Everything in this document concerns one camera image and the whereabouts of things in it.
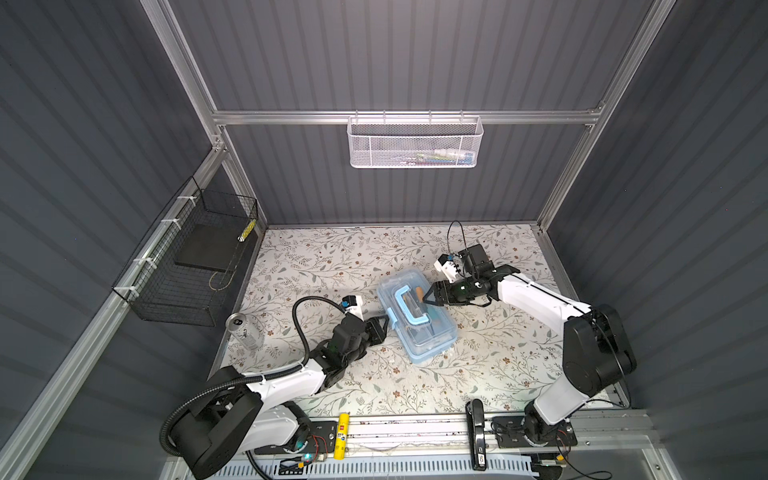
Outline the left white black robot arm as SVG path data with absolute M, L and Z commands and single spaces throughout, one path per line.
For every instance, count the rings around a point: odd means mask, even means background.
M 266 447 L 302 453 L 313 425 L 297 399 L 328 390 L 368 348 L 386 340 L 389 317 L 364 318 L 361 303 L 355 295 L 333 303 L 340 323 L 316 347 L 301 334 L 304 352 L 295 364 L 268 373 L 218 370 L 163 422 L 163 450 L 182 458 L 197 479 L 211 477 L 239 453 L 253 456 Z

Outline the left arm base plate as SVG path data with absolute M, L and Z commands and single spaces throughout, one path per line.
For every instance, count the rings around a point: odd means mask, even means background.
M 338 422 L 336 420 L 312 421 L 309 432 L 303 436 L 301 442 L 290 440 L 284 445 L 264 446 L 256 449 L 256 455 L 277 454 L 326 454 L 333 455 Z

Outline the blue plastic tool box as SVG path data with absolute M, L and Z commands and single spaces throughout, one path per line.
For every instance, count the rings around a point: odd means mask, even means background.
M 451 348 L 458 339 L 458 327 L 443 307 L 423 303 L 412 288 L 424 293 L 431 284 L 424 274 L 409 268 L 384 279 L 376 288 L 382 308 L 413 364 L 430 361 Z

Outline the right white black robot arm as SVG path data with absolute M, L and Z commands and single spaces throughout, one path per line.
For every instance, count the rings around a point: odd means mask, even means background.
M 484 296 L 485 307 L 511 305 L 562 337 L 562 374 L 524 410 L 521 430 L 533 446 L 561 441 L 574 412 L 637 367 L 621 317 L 608 305 L 568 298 L 511 265 L 496 266 L 479 244 L 441 255 L 434 267 L 445 278 L 424 294 L 426 304 L 474 306 Z

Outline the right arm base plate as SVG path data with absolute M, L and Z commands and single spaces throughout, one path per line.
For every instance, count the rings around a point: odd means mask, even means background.
M 524 415 L 496 416 L 490 421 L 491 431 L 501 448 L 560 447 L 578 444 L 575 431 L 568 420 L 548 425 Z

